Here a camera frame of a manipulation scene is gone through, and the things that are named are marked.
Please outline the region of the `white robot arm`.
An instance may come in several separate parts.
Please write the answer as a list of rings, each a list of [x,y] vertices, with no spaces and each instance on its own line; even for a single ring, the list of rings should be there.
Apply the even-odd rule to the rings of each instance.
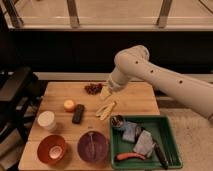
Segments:
[[[213,122],[212,84],[152,64],[143,45],[121,50],[114,64],[106,81],[111,92],[124,89],[132,78],[138,78]]]

